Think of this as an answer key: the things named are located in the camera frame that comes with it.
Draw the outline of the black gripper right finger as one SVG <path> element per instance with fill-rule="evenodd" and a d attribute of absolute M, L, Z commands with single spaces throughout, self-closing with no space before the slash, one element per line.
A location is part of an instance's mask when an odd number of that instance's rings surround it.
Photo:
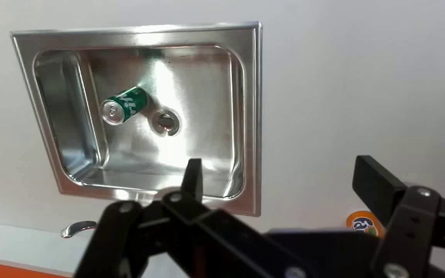
<path fill-rule="evenodd" d="M 370 262 L 372 278 L 445 278 L 429 263 L 445 249 L 445 198 L 406 186 L 369 155 L 355 158 L 352 191 L 384 228 Z"/>

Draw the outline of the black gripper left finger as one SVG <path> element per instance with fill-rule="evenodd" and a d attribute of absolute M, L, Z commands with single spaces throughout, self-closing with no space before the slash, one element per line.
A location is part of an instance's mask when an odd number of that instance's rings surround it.
<path fill-rule="evenodd" d="M 160 254 L 189 278 L 305 278 L 305 266 L 284 248 L 202 205 L 199 160 L 186 164 L 180 188 L 162 200 L 146 208 L 109 205 L 73 278 L 140 278 Z"/>

